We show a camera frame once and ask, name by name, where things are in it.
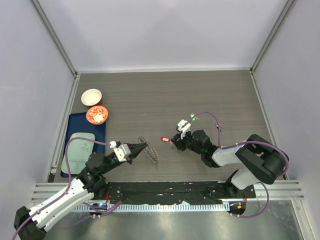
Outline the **black tagged key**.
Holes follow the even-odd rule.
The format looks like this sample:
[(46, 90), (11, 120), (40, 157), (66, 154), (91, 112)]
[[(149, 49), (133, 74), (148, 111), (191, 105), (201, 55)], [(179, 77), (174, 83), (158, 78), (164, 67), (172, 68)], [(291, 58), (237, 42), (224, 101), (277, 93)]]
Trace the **black tagged key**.
[(223, 131), (223, 128), (222, 128), (222, 126), (221, 126), (220, 123), (217, 122), (215, 125), (216, 125), (216, 128), (217, 128), (220, 132)]

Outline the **metal disc with keyrings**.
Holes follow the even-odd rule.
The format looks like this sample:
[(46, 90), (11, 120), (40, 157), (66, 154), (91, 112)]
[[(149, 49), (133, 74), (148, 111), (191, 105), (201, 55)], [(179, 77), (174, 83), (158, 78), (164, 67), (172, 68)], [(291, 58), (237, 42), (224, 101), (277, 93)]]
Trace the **metal disc with keyrings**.
[(147, 155), (148, 159), (149, 159), (153, 164), (157, 165), (158, 162), (159, 162), (159, 156), (158, 156), (155, 148), (150, 147), (150, 146), (149, 146), (149, 141), (148, 141), (146, 138), (142, 137), (142, 136), (139, 136), (139, 137), (137, 138), (137, 140), (138, 140), (138, 142), (139, 142), (140, 144), (147, 143), (147, 147), (146, 147), (143, 151), (144, 151), (145, 154)]

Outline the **orange floral patterned bowl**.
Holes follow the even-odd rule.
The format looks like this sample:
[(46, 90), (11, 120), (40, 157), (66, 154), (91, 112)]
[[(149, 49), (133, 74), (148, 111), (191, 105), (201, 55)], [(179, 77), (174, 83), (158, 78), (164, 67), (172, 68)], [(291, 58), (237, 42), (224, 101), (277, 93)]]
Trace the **orange floral patterned bowl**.
[(108, 119), (109, 111), (102, 105), (96, 105), (91, 107), (85, 116), (89, 123), (93, 125), (102, 125)]

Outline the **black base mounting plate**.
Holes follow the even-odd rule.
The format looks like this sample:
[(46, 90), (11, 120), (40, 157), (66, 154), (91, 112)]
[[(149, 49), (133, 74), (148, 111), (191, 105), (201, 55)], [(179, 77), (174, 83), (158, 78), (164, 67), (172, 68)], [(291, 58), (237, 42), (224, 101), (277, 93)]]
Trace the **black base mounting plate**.
[(238, 190), (218, 181), (108, 182), (96, 200), (128, 205), (221, 204), (223, 199), (254, 199), (254, 186)]

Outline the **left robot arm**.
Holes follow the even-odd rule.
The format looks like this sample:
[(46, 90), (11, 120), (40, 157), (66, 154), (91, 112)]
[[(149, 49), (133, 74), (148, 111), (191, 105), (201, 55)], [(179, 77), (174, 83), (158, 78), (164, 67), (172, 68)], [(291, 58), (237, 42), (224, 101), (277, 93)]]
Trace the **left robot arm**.
[(109, 145), (112, 153), (91, 153), (80, 173), (75, 178), (70, 178), (68, 185), (55, 195), (34, 207), (19, 208), (13, 223), (13, 238), (44, 239), (51, 227), (77, 206), (92, 199), (102, 199), (108, 190), (104, 175), (123, 163), (131, 164), (148, 147), (146, 142), (122, 144), (112, 141)]

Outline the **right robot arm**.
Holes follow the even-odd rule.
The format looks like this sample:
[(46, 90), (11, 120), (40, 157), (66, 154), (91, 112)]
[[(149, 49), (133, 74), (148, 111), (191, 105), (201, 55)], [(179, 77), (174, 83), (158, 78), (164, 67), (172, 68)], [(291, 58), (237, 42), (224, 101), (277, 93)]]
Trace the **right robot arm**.
[(170, 141), (180, 151), (198, 154), (210, 168), (243, 164), (243, 169), (233, 172), (222, 184), (221, 196), (236, 198), (256, 183), (272, 185), (289, 167), (287, 154), (257, 134), (228, 147), (214, 145), (204, 130), (179, 132)]

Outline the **light green rectangular plate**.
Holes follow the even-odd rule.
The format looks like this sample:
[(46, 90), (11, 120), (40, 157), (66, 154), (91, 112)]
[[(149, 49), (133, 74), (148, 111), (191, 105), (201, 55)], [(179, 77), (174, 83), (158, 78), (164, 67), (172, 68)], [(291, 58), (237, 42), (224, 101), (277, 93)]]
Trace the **light green rectangular plate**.
[[(73, 133), (70, 139), (73, 138), (86, 138), (95, 140), (95, 135), (93, 133), (88, 132), (76, 132)], [(89, 159), (89, 156), (93, 152), (94, 143), (91, 141), (85, 141), (81, 139), (73, 140), (68, 147), (67, 157), (68, 164), (70, 168), (71, 175), (77, 175), (81, 172), (81, 170), (86, 166), (86, 162)], [(61, 172), (66, 174), (68, 177), (68, 168), (66, 164), (66, 157), (63, 156), (62, 164), (61, 164)]]

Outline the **white bowl red outside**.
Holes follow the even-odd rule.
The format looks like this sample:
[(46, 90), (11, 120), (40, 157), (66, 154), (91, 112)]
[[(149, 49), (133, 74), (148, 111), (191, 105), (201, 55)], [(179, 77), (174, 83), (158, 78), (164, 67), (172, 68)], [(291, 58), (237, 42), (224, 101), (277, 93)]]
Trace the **white bowl red outside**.
[(80, 98), (82, 104), (85, 106), (94, 106), (97, 105), (102, 100), (102, 93), (100, 90), (91, 88), (86, 90)]

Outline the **red tagged key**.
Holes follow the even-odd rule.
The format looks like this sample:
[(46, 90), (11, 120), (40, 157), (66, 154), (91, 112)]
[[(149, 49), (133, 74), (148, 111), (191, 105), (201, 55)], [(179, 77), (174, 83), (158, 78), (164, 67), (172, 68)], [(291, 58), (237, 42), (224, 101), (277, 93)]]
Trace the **red tagged key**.
[(169, 137), (163, 136), (163, 137), (160, 138), (160, 140), (162, 142), (169, 143), (171, 148), (174, 149), (174, 143), (172, 142), (172, 140)]

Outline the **green key tag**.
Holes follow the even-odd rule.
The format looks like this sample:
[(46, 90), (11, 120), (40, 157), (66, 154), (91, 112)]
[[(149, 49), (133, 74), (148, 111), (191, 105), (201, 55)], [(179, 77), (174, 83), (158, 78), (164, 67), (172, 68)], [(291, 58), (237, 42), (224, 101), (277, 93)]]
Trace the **green key tag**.
[(190, 119), (191, 119), (191, 122), (196, 122), (199, 118), (197, 117), (197, 115), (195, 113), (191, 113), (190, 114)]

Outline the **dark blue tray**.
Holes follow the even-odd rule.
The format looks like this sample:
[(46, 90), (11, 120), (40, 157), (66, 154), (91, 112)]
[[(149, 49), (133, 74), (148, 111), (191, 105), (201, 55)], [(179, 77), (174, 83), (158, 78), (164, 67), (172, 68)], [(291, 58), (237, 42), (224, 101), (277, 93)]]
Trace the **dark blue tray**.
[[(67, 145), (70, 136), (74, 133), (92, 133), (95, 141), (104, 142), (106, 138), (106, 124), (93, 125), (86, 119), (86, 113), (73, 113), (69, 115), (68, 125), (65, 136), (65, 145)], [(104, 145), (94, 143), (92, 152), (104, 153), (106, 147)]]

